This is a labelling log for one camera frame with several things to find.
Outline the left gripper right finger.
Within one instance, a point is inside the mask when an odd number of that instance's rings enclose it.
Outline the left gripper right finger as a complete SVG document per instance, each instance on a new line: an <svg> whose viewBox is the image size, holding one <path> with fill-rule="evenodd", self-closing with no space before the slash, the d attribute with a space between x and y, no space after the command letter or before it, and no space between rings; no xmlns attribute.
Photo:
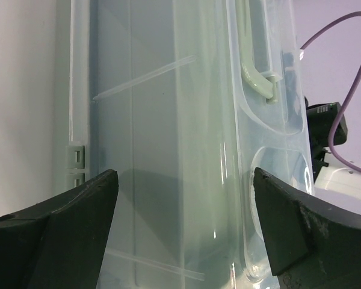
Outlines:
<svg viewBox="0 0 361 289"><path fill-rule="evenodd" d="M255 201L280 288L361 288L361 215L257 167Z"/></svg>

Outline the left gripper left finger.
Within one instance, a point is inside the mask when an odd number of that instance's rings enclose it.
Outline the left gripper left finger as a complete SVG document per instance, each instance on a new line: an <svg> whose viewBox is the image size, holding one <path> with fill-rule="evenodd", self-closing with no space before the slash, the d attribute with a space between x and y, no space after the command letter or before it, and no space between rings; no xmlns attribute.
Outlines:
<svg viewBox="0 0 361 289"><path fill-rule="evenodd" d="M0 217L0 288L96 288L119 192L115 170Z"/></svg>

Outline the green clear-lid tool box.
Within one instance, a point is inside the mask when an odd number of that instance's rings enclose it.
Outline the green clear-lid tool box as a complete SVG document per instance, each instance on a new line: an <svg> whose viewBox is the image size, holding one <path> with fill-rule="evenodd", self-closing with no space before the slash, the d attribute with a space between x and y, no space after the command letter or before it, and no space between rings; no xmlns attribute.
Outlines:
<svg viewBox="0 0 361 289"><path fill-rule="evenodd" d="M291 1L72 1L68 184L113 169L98 288L278 288L255 168L312 192Z"/></svg>

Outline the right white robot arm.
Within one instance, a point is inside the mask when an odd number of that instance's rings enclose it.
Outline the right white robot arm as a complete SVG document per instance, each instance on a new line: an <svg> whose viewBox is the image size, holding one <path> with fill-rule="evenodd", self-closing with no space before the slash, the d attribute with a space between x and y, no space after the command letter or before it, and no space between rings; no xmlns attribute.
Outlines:
<svg viewBox="0 0 361 289"><path fill-rule="evenodd" d="M329 132L341 104L305 104L315 187L327 195L332 192L361 201L361 173L340 162L329 148Z"/></svg>

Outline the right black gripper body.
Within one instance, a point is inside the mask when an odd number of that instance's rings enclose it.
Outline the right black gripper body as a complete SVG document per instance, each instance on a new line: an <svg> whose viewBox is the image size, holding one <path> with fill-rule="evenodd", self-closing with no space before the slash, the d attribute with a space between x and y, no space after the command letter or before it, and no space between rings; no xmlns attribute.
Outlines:
<svg viewBox="0 0 361 289"><path fill-rule="evenodd" d="M310 154L312 159L313 180L316 181L321 169L328 167L325 156L329 147L329 134L333 122L341 109L339 102L309 105L304 97L307 125L309 129Z"/></svg>

